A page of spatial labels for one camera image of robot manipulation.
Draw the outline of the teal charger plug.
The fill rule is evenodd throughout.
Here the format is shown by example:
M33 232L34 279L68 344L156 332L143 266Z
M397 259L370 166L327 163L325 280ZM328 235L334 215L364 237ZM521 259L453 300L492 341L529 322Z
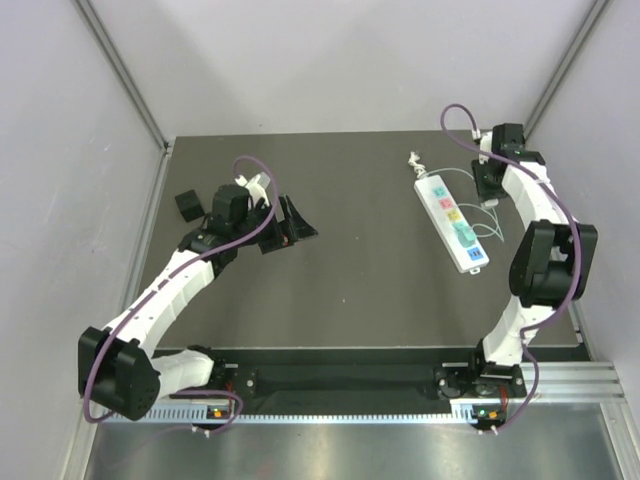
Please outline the teal charger plug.
M476 244L477 236L471 226L466 223L456 222L453 224L453 228L462 248L469 249Z

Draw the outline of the white charger adapter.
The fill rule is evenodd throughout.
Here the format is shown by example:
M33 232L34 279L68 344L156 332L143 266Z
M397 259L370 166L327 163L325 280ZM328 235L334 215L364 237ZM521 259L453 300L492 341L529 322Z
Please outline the white charger adapter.
M499 204L498 199L489 199L489 200L483 201L481 203L481 207L483 209L492 209L492 208L495 208L498 204Z

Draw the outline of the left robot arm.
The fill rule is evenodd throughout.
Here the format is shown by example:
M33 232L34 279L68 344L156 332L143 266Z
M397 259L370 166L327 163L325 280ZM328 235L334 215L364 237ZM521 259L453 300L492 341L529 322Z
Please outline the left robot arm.
M87 421L90 405L128 420L142 419L155 402L185 390L216 396L225 370L204 348L156 357L160 340L189 303L233 262L239 249L263 254L317 236L289 196L272 203L264 188L227 184L213 196L202 223L187 233L143 293L105 327L87 328L78 341L78 390Z

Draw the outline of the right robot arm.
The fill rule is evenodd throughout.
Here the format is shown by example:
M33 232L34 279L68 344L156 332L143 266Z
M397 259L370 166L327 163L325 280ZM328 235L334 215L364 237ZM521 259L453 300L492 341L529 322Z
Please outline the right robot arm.
M469 388L487 396L515 386L531 340L583 295L598 232L559 204L542 155L525 145L522 125L504 123L472 135L481 151L471 163L481 204L510 198L525 228L509 269L509 302L466 372Z

